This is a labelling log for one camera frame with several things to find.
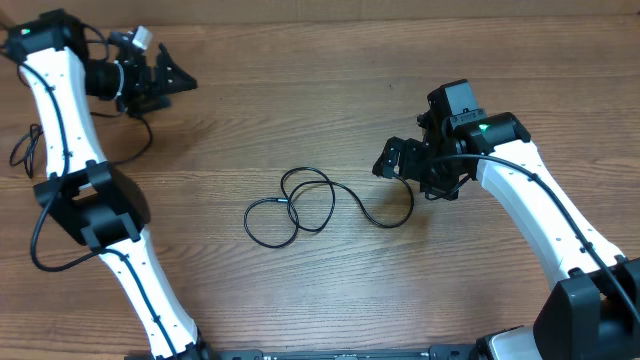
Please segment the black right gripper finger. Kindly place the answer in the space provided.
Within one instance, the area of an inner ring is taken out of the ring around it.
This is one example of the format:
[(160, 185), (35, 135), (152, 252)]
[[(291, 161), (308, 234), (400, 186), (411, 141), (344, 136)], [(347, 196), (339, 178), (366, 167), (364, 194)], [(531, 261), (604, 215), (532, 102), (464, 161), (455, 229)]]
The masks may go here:
[(391, 137), (387, 140), (383, 149), (384, 160), (399, 160), (406, 151), (407, 141), (398, 137)]
[(372, 174), (377, 177), (393, 179), (398, 176), (397, 165), (397, 160), (379, 158), (372, 167)]

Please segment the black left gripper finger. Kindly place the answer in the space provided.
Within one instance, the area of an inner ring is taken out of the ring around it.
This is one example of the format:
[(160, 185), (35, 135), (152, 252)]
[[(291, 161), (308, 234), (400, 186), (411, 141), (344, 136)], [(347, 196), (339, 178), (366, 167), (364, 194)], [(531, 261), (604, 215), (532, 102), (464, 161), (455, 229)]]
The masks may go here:
[(168, 96), (139, 97), (127, 106), (127, 113), (129, 115), (145, 115), (170, 106), (171, 100)]
[(180, 68), (171, 58), (163, 43), (158, 45), (159, 53), (154, 67), (153, 96), (171, 95), (194, 90), (197, 80)]

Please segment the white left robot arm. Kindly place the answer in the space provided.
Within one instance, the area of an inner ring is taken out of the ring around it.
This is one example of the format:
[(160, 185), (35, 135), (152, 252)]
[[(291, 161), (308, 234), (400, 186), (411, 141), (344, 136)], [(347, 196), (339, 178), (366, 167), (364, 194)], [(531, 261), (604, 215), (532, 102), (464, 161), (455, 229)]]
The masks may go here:
[(46, 141), (46, 181), (34, 193), (42, 213), (100, 258), (129, 298), (150, 344), (151, 359), (211, 359), (194, 320), (174, 294), (153, 248), (148, 203), (139, 186), (100, 146), (87, 99), (115, 102), (136, 119), (169, 106), (169, 95), (193, 90), (194, 77), (161, 46), (146, 63), (151, 32), (139, 26), (99, 37), (115, 58), (93, 59), (88, 25), (64, 10), (10, 28), (4, 56), (16, 63), (34, 96)]

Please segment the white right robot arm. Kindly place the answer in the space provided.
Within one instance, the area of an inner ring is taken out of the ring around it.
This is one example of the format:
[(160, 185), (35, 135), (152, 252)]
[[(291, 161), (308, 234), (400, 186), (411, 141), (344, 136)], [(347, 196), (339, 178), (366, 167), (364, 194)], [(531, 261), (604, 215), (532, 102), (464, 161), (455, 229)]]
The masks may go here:
[(636, 359), (639, 262), (602, 236), (547, 170), (511, 113), (418, 118), (422, 140), (390, 138), (378, 177), (414, 180), (431, 200), (480, 183), (505, 209), (541, 264), (551, 293), (535, 322), (478, 340), (474, 359)]

